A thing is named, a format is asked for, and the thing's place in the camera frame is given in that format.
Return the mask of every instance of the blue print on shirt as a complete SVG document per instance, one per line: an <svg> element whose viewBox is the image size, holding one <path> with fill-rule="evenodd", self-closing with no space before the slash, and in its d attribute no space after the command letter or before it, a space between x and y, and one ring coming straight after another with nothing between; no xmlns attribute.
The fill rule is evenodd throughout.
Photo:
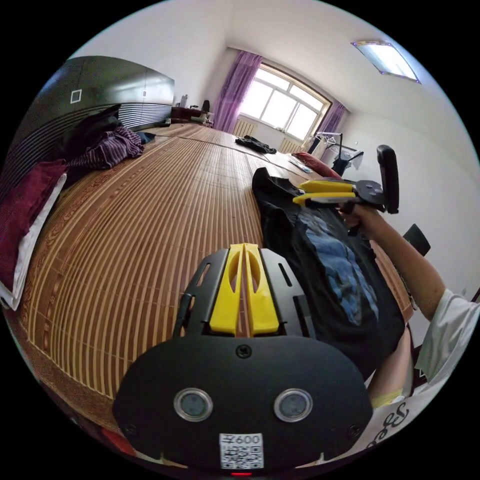
<svg viewBox="0 0 480 480"><path fill-rule="evenodd" d="M306 226L306 235L315 247L330 286L348 320L354 325L361 325L364 297L378 321L377 295L367 283L352 250L334 237L321 218L312 216L307 210L300 214L299 220Z"/></svg>

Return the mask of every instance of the purple curtain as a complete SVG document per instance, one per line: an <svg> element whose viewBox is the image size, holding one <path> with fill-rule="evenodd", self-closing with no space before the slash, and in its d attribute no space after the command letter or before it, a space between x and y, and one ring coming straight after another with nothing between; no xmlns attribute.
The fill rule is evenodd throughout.
<svg viewBox="0 0 480 480"><path fill-rule="evenodd" d="M263 58L241 51L232 65L215 104L213 128L231 134L234 131L239 109Z"/></svg>
<svg viewBox="0 0 480 480"><path fill-rule="evenodd" d="M330 110L328 110L328 113L323 117L322 121L320 122L319 127L316 129L315 134L318 132L333 132L337 130L340 120L342 119L344 113L347 111L347 109L339 102L334 100ZM319 139L316 138L310 148L308 149L308 153L311 154L317 145L319 144Z"/></svg>

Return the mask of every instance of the pillow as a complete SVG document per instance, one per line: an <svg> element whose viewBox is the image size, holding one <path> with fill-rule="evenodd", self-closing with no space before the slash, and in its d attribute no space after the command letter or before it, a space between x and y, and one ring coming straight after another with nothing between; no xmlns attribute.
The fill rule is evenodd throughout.
<svg viewBox="0 0 480 480"><path fill-rule="evenodd" d="M20 240L18 245L18 257L15 265L15 273L13 276L13 289L10 291L0 281L0 303L5 308L11 308L17 310L20 298L24 292L25 280L27 278L27 272L30 265L30 259L35 248L35 244L40 235L40 230L44 226L45 221L52 209L54 203L60 195L62 187L64 186L67 174L63 173L58 182L56 183L53 191L51 192L48 200L45 202L42 210L35 218L28 233Z"/></svg>
<svg viewBox="0 0 480 480"><path fill-rule="evenodd" d="M0 203L0 281L11 292L20 241L66 170L64 160L37 163Z"/></svg>
<svg viewBox="0 0 480 480"><path fill-rule="evenodd" d="M333 171L329 166L325 165L321 160L315 158L310 153L306 151L299 151L297 153L292 153L292 155L303 162L307 167L310 167L314 172L318 173L322 177L342 179L342 177L336 172Z"/></svg>

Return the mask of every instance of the red pillow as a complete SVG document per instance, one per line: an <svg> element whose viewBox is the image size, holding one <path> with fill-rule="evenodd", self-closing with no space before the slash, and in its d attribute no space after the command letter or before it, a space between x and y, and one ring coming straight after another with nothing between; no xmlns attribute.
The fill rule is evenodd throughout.
<svg viewBox="0 0 480 480"><path fill-rule="evenodd" d="M0 281L10 292L14 291L20 241L66 170L64 160L37 163L0 203Z"/></svg>
<svg viewBox="0 0 480 480"><path fill-rule="evenodd" d="M333 171L329 166L325 165L321 160L315 158L313 155L310 155L306 151L298 151L297 153L292 153L294 157L303 162L307 167L310 167L314 172L318 173L322 177L342 179L342 177L336 172Z"/></svg>

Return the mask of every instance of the bamboo mat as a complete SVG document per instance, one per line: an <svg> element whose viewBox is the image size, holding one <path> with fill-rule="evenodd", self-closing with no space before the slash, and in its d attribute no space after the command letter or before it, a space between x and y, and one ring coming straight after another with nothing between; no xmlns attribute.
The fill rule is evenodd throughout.
<svg viewBox="0 0 480 480"><path fill-rule="evenodd" d="M60 196L31 259L20 322L10 321L38 377L114 431L112 400L125 372L171 337L201 260L231 244L262 245L256 169L294 185L319 178L201 125L148 131L159 136L141 157L93 172ZM245 312L243 302L244 337Z"/></svg>

